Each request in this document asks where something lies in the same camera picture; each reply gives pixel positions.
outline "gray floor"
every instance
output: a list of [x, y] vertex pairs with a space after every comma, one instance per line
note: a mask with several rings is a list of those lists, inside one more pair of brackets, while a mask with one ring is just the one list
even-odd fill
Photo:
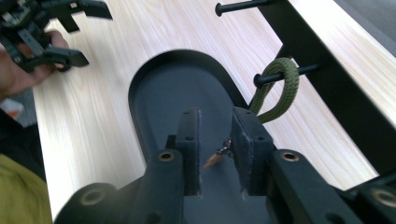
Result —
[[[368, 31], [390, 53], [396, 56], [396, 1], [395, 0], [334, 0], [355, 21]], [[32, 91], [13, 97], [23, 104], [18, 121], [23, 126], [36, 123], [35, 101]]]

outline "olive green webbing loop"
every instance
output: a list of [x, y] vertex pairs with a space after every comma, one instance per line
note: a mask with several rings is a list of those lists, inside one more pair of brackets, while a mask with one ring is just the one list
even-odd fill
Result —
[[[288, 58], [275, 59], [264, 69], [262, 76], [268, 76], [279, 72], [282, 72], [285, 78], [282, 94], [274, 108], [258, 115], [261, 123], [277, 119], [283, 115], [289, 109], [297, 95], [299, 86], [299, 72], [297, 70], [296, 64]], [[260, 112], [262, 104], [264, 103], [264, 99], [273, 86], [274, 83], [271, 83], [256, 90], [253, 96], [250, 111], [256, 115]]]

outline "black peg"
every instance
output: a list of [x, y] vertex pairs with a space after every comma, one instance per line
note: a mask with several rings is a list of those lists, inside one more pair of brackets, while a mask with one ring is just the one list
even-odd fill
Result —
[[[315, 72], [318, 69], [319, 69], [319, 65], [318, 64], [313, 64], [313, 65], [308, 65], [308, 66], [304, 66], [304, 67], [299, 67], [298, 68], [298, 73], [300, 75], [305, 75], [307, 73]], [[268, 75], [268, 76], [265, 76], [265, 77], [263, 77], [263, 76], [258, 74], [258, 75], [256, 75], [254, 77], [253, 81], [254, 81], [254, 85], [257, 88], [260, 89], [266, 84], [277, 82], [277, 81], [280, 81], [280, 80], [283, 80], [283, 79], [284, 79], [283, 73], [275, 73], [275, 74]]]
[[272, 0], [256, 0], [256, 1], [250, 1], [250, 2], [241, 2], [241, 3], [234, 3], [234, 4], [229, 4], [229, 5], [224, 5], [222, 6], [220, 3], [216, 5], [216, 15], [219, 17], [223, 12], [230, 12], [230, 11], [236, 11], [236, 10], [241, 10], [241, 9], [247, 9], [251, 7], [260, 7], [260, 6], [265, 6], [268, 5]]

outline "wood grain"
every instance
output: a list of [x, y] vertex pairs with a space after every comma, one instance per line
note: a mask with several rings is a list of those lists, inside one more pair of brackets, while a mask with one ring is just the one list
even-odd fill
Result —
[[[128, 108], [134, 74], [150, 58], [172, 49], [211, 55], [250, 101], [252, 79], [271, 62], [281, 43], [257, 9], [217, 17], [217, 0], [106, 1], [114, 21], [75, 16], [81, 32], [60, 30], [91, 65], [55, 74], [35, 88], [35, 104], [55, 217], [79, 188], [107, 182], [120, 188], [144, 173], [145, 163]], [[221, 1], [222, 4], [235, 1]], [[394, 58], [331, 0], [291, 1], [338, 60], [389, 120], [395, 122]], [[341, 15], [334, 22], [325, 14]], [[336, 34], [326, 32], [325, 26]], [[264, 110], [281, 93], [278, 83]], [[332, 185], [347, 189], [376, 176], [345, 131], [302, 77], [296, 102], [282, 118], [265, 125], [276, 146], [300, 151]]]

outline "person's hand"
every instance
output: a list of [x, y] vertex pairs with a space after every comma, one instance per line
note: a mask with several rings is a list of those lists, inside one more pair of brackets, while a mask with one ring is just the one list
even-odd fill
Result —
[[[61, 33], [51, 31], [47, 35], [50, 36], [53, 46], [68, 49], [68, 44]], [[21, 51], [26, 55], [32, 54], [27, 46], [21, 46]], [[54, 70], [55, 65], [39, 65], [33, 72], [26, 73], [12, 62], [7, 51], [0, 45], [0, 102], [8, 96], [16, 95], [32, 88], [52, 74]]]

